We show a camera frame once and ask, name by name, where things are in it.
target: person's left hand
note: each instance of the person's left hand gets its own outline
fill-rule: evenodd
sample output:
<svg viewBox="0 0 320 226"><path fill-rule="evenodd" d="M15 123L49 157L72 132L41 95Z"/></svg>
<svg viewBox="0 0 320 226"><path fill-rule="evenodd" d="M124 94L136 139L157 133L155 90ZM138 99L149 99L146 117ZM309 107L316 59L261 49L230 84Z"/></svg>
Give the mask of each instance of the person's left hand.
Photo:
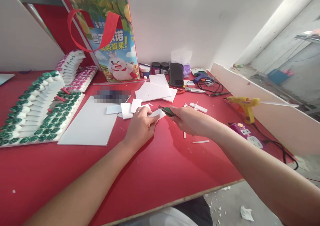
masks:
<svg viewBox="0 0 320 226"><path fill-rule="evenodd" d="M126 137L123 142L129 147L138 151L152 136L156 127L159 115L147 117L152 111L147 107L139 107L133 114L129 124Z"/></svg>

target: red table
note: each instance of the red table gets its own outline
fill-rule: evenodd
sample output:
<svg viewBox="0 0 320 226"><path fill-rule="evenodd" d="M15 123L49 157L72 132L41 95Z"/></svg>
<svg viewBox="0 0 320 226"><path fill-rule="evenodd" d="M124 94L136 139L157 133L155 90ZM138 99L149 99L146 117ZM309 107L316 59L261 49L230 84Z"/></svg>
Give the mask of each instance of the red table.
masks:
<svg viewBox="0 0 320 226"><path fill-rule="evenodd" d="M0 87L1 125L17 97L43 72L13 73L16 76ZM78 111L88 97L100 88L93 86L93 83L99 82L105 82L100 72L86 91ZM134 96L134 91L141 84L122 84L118 88L131 90ZM222 123L242 122L241 115L226 105L224 97L211 98L205 94L186 92L177 95L173 103L155 100L150 102L154 105L150 107L154 111L158 105L183 107L184 103L198 102L198 105L208 109L208 115ZM130 120L124 121L118 117L108 145L103 147L45 143L0 149L1 224L21 225L25 222L120 142L129 123ZM259 122L256 124L264 134L275 140ZM263 139L253 128L250 129ZM121 171L90 225L119 223L118 220L172 206L243 179L214 142L191 143L201 140L205 138L187 135L184 139L183 132L169 117L161 119L153 140L143 146ZM263 150L278 159L282 158L281 150L271 143Z"/></svg>

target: wooden table edge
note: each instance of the wooden table edge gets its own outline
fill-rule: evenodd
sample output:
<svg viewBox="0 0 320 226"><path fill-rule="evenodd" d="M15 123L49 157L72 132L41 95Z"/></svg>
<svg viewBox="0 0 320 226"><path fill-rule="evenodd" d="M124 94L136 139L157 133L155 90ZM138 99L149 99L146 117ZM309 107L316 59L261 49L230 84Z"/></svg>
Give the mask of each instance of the wooden table edge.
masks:
<svg viewBox="0 0 320 226"><path fill-rule="evenodd" d="M219 189L222 189L222 188L225 188L225 187L228 187L228 186L231 186L231 185L235 185L235 184L240 183L240 182L243 182L243 181L245 181L245 180L244 180L244 179L240 179L240 180L237 180L237 181L228 183L228 184L224 184L224 185L221 185L221 186L217 186L217 187L214 187L214 188L210 188L210 189L207 189L207 190L204 190L204 191L201 191L201 192L192 194L192 195L190 195L190 196L186 196L186 197L184 197L184 198L177 199L177 200L175 200L175 201L172 201L172 202L170 202L170 203L161 205L161 206L159 206L159 207L156 207L156 208L147 210L147 211L145 211L145 212L138 213L138 214L135 214L135 215L132 215L132 216L129 216L129 217L126 217L126 218L117 220L117 221L113 221L113 222L111 222L111 223L103 224L103 225L101 225L101 226L117 225L117 224L123 223L123 222L125 222L125 221L128 221L128 220L130 220L130 219L134 219L134 218L137 218L137 217L146 215L146 214L148 214L148 213L152 213L152 212L154 212L154 211L157 211L157 210L160 210L160 209L163 209L163 208L172 207L172 206L174 206L174 205L177 205L177 204L180 204L180 203L189 201L189 200L191 200L191 199L198 198L198 197L203 196L203 195L205 195L205 194L207 194L207 193L211 193L211 192L217 191L217 190L219 190Z"/></svg>

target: yellow glue gun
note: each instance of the yellow glue gun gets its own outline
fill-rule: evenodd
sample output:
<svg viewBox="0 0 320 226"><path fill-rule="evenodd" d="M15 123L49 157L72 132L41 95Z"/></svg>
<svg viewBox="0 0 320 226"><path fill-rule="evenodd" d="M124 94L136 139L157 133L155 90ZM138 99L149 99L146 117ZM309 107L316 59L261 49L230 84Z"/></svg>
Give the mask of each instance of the yellow glue gun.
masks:
<svg viewBox="0 0 320 226"><path fill-rule="evenodd" d="M241 106L241 108L244 111L244 114L246 115L246 119L244 120L246 124L254 123L252 107L259 105L260 99L253 98L250 100L249 98L246 98L246 97L234 97L234 96L227 97L226 99L230 103L236 103Z"/></svg>

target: green utility knife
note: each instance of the green utility knife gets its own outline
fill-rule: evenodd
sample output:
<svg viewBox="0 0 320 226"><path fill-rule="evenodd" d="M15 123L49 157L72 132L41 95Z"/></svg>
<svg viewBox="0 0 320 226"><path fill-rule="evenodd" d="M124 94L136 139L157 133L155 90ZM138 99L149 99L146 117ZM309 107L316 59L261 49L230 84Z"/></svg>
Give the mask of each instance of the green utility knife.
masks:
<svg viewBox="0 0 320 226"><path fill-rule="evenodd" d="M168 107L162 107L162 106L160 106L159 105L159 107L158 107L159 109L161 109L163 112L165 112L165 114L167 115L167 116L169 116L169 117L173 117L173 116L176 116L172 111L171 111L171 109L169 109Z"/></svg>

